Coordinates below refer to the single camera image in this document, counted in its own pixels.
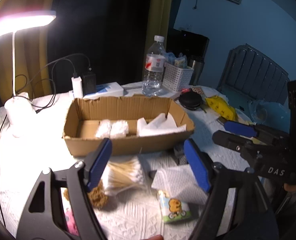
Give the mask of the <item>right hand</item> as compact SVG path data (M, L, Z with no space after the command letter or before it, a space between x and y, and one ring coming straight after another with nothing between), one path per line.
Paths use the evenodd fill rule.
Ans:
M296 192L296 185L290 185L290 184L284 183L283 188L287 192Z

